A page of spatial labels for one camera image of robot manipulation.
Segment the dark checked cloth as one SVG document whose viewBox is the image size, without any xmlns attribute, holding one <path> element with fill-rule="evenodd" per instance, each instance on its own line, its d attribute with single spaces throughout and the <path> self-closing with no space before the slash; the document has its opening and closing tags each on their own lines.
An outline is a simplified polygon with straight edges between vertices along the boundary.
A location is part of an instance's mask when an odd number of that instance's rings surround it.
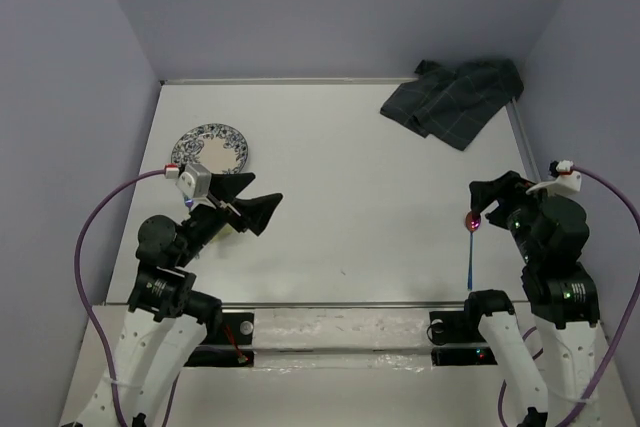
<svg viewBox="0 0 640 427">
<path fill-rule="evenodd" d="M 416 80 L 400 84 L 383 103 L 380 114 L 458 151 L 466 150 L 494 115 L 524 91 L 515 63 L 505 58 L 455 68 L 423 60 L 415 74 Z"/>
</svg>

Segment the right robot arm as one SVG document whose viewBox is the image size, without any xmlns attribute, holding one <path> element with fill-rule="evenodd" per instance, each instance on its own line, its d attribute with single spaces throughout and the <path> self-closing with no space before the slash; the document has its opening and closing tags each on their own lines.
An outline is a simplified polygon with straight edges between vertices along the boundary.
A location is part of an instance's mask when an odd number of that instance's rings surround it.
<svg viewBox="0 0 640 427">
<path fill-rule="evenodd" d="M 558 176 L 533 183 L 509 171 L 492 181 L 473 181 L 470 217 L 510 232 L 524 260 L 521 281 L 540 336 L 538 367 L 519 332 L 505 292 L 470 293 L 460 315 L 462 331 L 489 344 L 522 426 L 599 426 L 594 377 L 597 290 L 579 261 L 589 238 L 585 210 L 571 195 L 582 178 L 568 162 Z"/>
</svg>

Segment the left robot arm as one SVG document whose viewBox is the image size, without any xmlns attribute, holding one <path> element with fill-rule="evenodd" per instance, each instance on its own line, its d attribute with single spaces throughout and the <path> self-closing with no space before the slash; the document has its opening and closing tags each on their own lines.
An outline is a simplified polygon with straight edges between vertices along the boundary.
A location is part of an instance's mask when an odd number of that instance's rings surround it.
<svg viewBox="0 0 640 427">
<path fill-rule="evenodd" d="M 157 415 L 170 415 L 184 365 L 204 342 L 229 329 L 221 300 L 195 290 L 188 264 L 226 226 L 261 235 L 283 199 L 280 193 L 242 199 L 254 174 L 214 174 L 199 163 L 167 164 L 137 178 L 159 176 L 174 181 L 194 205 L 181 222 L 154 215 L 139 227 L 137 272 L 115 345 L 88 300 L 81 269 L 74 269 L 78 295 L 106 359 L 75 426 L 151 426 Z"/>
</svg>

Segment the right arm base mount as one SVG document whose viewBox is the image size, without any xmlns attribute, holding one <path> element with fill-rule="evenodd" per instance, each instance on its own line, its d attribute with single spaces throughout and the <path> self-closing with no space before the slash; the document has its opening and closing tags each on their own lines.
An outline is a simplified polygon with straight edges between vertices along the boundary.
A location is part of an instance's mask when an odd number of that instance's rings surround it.
<svg viewBox="0 0 640 427">
<path fill-rule="evenodd" d="M 485 339 L 473 330 L 463 310 L 429 313 L 427 339 L 435 367 L 493 366 L 495 356 Z"/>
</svg>

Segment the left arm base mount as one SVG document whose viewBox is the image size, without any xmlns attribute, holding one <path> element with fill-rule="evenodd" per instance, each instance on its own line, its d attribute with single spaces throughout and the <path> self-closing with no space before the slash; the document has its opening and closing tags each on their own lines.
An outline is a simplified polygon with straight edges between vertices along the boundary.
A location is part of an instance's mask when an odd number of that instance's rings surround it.
<svg viewBox="0 0 640 427">
<path fill-rule="evenodd" d="M 250 311 L 224 312 L 215 333 L 208 333 L 190 355 L 186 367 L 249 368 L 254 365 L 253 334 L 255 314 Z"/>
</svg>

